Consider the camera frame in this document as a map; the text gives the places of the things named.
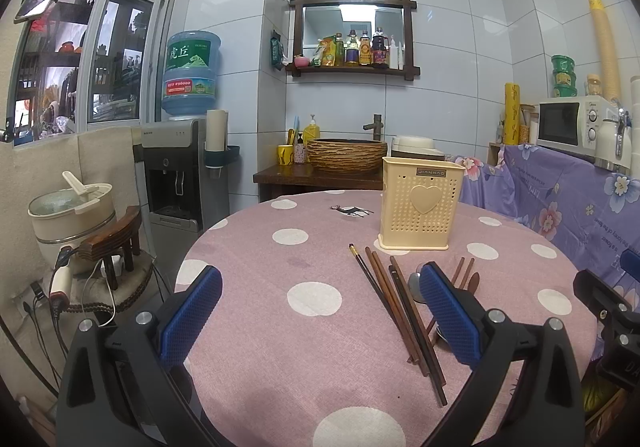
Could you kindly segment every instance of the pink tablecloth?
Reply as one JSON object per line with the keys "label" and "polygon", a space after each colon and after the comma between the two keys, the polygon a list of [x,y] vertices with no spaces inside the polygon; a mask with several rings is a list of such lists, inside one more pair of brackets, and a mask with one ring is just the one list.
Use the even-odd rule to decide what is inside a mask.
{"label": "pink tablecloth", "polygon": [[[376,191],[282,197],[223,220],[188,253],[178,290],[202,262],[223,276],[222,298],[188,360],[207,416],[239,447],[364,445],[354,436],[369,447],[414,447],[444,416],[447,408],[418,367],[407,364],[398,331],[348,249],[354,243],[362,255],[365,246],[375,250],[381,200]],[[373,214],[343,214],[330,209],[335,205]],[[469,250],[498,255],[475,259],[479,302],[523,323],[561,315],[582,375],[596,320],[573,295],[574,266],[543,236],[461,203],[449,250],[396,258],[405,276],[434,260],[451,277],[461,256],[474,257]],[[388,254],[378,253],[386,263]],[[429,310],[418,306],[428,322]],[[436,353],[452,403],[470,370],[452,353]],[[519,369],[512,365],[479,439],[497,427]]]}

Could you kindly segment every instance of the electric cooking pot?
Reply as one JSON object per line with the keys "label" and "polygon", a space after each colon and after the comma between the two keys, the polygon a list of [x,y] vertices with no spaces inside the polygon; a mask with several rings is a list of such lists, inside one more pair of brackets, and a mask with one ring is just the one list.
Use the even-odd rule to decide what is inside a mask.
{"label": "electric cooking pot", "polygon": [[[62,173],[71,189],[38,196],[29,204],[28,213],[40,252],[53,268],[62,247],[76,248],[91,234],[115,220],[111,184],[83,185],[71,172]],[[74,273],[91,268],[74,258]]]}

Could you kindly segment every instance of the green container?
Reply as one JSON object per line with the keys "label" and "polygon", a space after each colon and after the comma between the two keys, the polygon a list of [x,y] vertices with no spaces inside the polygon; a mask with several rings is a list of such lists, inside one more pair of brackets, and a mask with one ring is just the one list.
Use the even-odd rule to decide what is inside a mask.
{"label": "green container", "polygon": [[559,86],[575,88],[575,73],[554,71],[554,83]]}
{"label": "green container", "polygon": [[566,55],[552,56],[551,64],[554,66],[554,72],[573,72],[575,67],[575,61]]}
{"label": "green container", "polygon": [[556,84],[554,86],[554,97],[577,97],[578,90],[571,86]]}

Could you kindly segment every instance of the blue gripper pad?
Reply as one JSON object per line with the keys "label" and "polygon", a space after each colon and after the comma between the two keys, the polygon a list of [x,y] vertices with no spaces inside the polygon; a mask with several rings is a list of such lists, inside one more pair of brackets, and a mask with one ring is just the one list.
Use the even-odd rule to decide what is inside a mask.
{"label": "blue gripper pad", "polygon": [[620,267],[640,283],[640,255],[626,249],[620,254]]}
{"label": "blue gripper pad", "polygon": [[474,369],[482,357],[478,328],[452,293],[455,288],[443,277],[430,263],[424,265],[420,293],[458,362]]}
{"label": "blue gripper pad", "polygon": [[187,358],[193,343],[220,300],[222,274],[217,268],[207,266],[187,292],[182,305],[160,332],[159,358],[167,370],[182,364]]}

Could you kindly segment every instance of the wooden countertop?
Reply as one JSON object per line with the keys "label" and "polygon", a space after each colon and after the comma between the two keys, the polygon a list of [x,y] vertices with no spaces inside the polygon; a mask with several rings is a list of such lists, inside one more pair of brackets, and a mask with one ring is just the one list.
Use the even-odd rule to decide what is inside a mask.
{"label": "wooden countertop", "polygon": [[382,167],[373,173],[338,174],[315,169],[311,164],[272,166],[254,174],[254,183],[382,191]]}

